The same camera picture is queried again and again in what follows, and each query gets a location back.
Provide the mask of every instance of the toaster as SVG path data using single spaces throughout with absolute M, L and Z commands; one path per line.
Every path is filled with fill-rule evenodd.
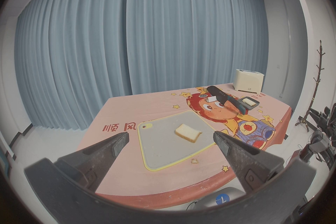
M 233 87 L 236 91 L 260 93 L 263 86 L 264 74 L 236 69 L 236 77 L 233 82 Z

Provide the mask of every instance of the cartoon character print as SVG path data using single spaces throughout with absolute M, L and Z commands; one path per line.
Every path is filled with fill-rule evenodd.
M 226 101 L 224 105 L 218 101 L 208 103 L 206 99 L 211 94 L 204 89 L 201 91 L 197 88 L 197 90 L 201 93 L 188 96 L 188 106 L 208 120 L 223 123 L 233 132 L 235 138 L 262 149 L 275 134 L 275 128 L 270 122 L 258 120 L 248 115 L 247 112 L 242 115 L 229 101 Z

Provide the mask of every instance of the floor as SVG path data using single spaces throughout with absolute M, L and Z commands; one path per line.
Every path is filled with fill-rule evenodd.
M 305 127 L 299 125 L 292 130 L 287 140 L 284 140 L 281 145 L 273 145 L 269 147 L 267 152 L 281 156 L 285 160 L 285 163 L 288 163 L 293 152 L 304 147 L 309 141 L 312 133 L 312 131 L 307 133 Z M 17 158 L 15 161 L 9 158 L 12 167 L 10 172 L 10 182 L 22 201 L 42 223 L 55 224 L 57 222 L 37 199 L 26 180 L 23 169 L 42 158 L 48 158 L 54 162 L 58 157 L 74 152 L 84 134 L 85 130 L 65 131 L 60 129 L 33 127 L 26 136 L 19 137 L 12 147 Z M 306 193 L 308 200 L 316 195 L 321 189 L 329 174 L 326 164 L 318 162 L 314 156 L 310 159 L 310 165 L 317 170 L 317 174 L 311 187 Z M 232 180 L 222 188 L 228 186 L 243 190 L 237 179 Z M 186 203 L 162 210 L 186 210 L 189 204 L 190 203 Z

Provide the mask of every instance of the blue curtain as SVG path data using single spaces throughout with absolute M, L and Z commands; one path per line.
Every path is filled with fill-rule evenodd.
M 32 0 L 15 70 L 33 125 L 85 129 L 108 98 L 266 72 L 263 0 Z

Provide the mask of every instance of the gray cutting board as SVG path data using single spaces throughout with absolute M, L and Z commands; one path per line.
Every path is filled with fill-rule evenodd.
M 195 143 L 175 134 L 182 123 L 201 131 Z M 138 134 L 145 167 L 158 171 L 181 162 L 214 144 L 214 129 L 194 111 L 185 111 L 138 125 Z

